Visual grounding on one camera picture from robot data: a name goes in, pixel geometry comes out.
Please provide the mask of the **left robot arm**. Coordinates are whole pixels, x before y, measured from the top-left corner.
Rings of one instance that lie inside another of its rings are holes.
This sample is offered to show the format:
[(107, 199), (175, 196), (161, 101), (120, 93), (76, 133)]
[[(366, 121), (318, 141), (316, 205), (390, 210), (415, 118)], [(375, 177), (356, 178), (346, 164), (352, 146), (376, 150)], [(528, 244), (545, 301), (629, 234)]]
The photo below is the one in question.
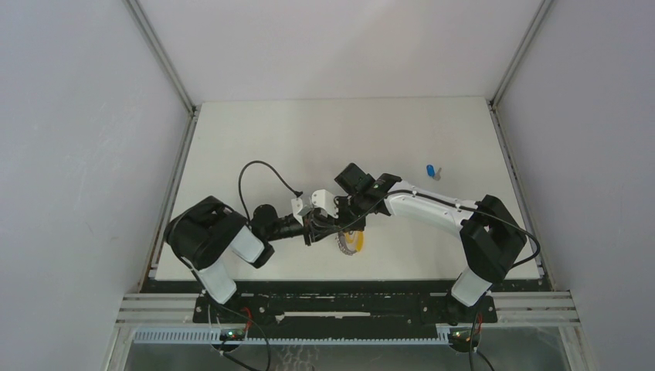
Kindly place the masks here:
[(310, 244), (337, 225), (336, 216), (322, 209), (302, 207), (300, 215), (279, 216), (270, 204), (258, 206), (247, 218), (208, 196), (171, 220), (164, 239), (212, 299), (212, 313), (232, 322), (239, 317), (242, 303), (233, 296), (237, 286), (226, 268), (227, 253), (259, 269), (273, 256), (273, 241), (303, 237)]

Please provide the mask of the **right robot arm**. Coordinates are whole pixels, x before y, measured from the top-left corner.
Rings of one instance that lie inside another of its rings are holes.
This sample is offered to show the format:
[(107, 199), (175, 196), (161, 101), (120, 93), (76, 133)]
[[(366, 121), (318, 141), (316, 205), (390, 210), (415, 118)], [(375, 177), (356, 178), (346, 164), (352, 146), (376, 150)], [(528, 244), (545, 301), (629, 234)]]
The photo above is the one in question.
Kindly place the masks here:
[(486, 195), (480, 201), (446, 197), (397, 175), (374, 178), (354, 163), (334, 180), (346, 193), (337, 201), (340, 231), (359, 229), (368, 215), (381, 213), (418, 220), (461, 242), (467, 265), (446, 300), (447, 314), (458, 322), (476, 313), (477, 302), (506, 278), (528, 242), (528, 232), (495, 196)]

